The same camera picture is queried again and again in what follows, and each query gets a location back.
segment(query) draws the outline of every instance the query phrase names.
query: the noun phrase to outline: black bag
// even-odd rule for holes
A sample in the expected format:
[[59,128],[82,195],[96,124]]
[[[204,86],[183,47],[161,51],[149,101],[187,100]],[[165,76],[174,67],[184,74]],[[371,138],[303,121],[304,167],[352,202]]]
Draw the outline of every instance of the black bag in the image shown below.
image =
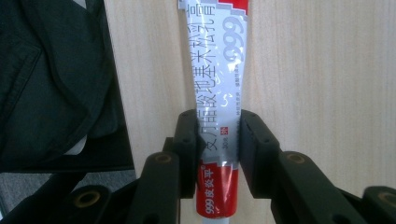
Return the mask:
[[0,0],[0,171],[124,125],[108,30],[96,16],[71,0]]

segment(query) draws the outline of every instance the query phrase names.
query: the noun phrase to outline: screw hole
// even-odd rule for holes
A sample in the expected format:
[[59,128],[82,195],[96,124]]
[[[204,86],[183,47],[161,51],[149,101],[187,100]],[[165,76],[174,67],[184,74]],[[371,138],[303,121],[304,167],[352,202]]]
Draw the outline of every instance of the screw hole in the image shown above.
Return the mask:
[[332,216],[332,221],[336,224],[350,224],[350,221],[347,217],[343,215],[334,215]]
[[388,205],[396,208],[396,194],[392,194],[390,192],[380,192],[378,194],[378,198]]
[[301,163],[304,163],[304,162],[305,162],[304,157],[302,157],[302,156],[300,156],[300,155],[298,155],[298,154],[294,154],[294,153],[289,154],[289,155],[287,156],[287,158],[288,158],[288,160],[294,161],[294,162],[297,163],[297,164],[301,164]]
[[96,190],[90,190],[79,194],[74,200],[74,205],[78,208],[85,208],[97,203],[99,199],[100,193]]
[[170,156],[164,155],[164,154],[161,154],[161,155],[158,155],[155,157],[155,161],[160,162],[160,163],[167,163],[171,160],[172,160],[172,158]]
[[151,213],[145,216],[143,224],[158,224],[160,223],[160,218],[157,214]]

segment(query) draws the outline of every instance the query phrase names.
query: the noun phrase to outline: metal ring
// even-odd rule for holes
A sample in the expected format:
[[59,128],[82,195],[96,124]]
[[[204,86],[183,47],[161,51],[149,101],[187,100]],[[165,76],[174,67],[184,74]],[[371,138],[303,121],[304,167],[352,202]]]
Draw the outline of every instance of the metal ring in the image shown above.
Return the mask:
[[[83,198],[87,196],[91,198],[89,198],[89,200],[83,200]],[[78,208],[85,208],[97,203],[99,199],[100,193],[97,190],[89,190],[79,194],[74,200],[74,205]]]
[[288,158],[288,160],[294,161],[294,162],[297,163],[297,164],[301,164],[301,163],[304,163],[304,162],[305,162],[304,157],[302,157],[302,156],[300,156],[300,155],[298,155],[298,154],[294,154],[294,153],[289,154],[289,155],[287,156],[287,158]]
[[390,206],[393,206],[396,208],[396,195],[389,193],[389,192],[380,192],[378,194],[378,198],[381,200],[383,203],[387,203]]
[[167,163],[172,160],[172,157],[166,155],[166,154],[161,154],[155,157],[155,161],[160,162],[160,163]]

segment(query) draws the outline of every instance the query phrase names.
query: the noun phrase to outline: wooden surface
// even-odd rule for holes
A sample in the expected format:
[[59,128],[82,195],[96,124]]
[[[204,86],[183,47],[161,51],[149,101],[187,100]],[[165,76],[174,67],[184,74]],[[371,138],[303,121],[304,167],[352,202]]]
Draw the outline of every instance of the wooden surface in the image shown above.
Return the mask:
[[[106,10],[140,174],[194,108],[186,22],[177,0],[106,0]],[[396,1],[251,0],[249,16],[243,107],[337,187],[396,188]],[[274,223],[244,177],[239,186],[232,223]],[[181,223],[200,223],[192,200]]]

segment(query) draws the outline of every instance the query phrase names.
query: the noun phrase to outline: wood grain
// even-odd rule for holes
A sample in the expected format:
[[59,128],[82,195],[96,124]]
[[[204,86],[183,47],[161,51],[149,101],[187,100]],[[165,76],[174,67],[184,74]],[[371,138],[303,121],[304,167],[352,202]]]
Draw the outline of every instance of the wood grain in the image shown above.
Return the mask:
[[[136,172],[194,108],[176,0],[106,0]],[[396,2],[251,0],[243,107],[341,189],[396,188]],[[241,177],[232,223],[274,223]],[[182,201],[181,223],[200,223]]]

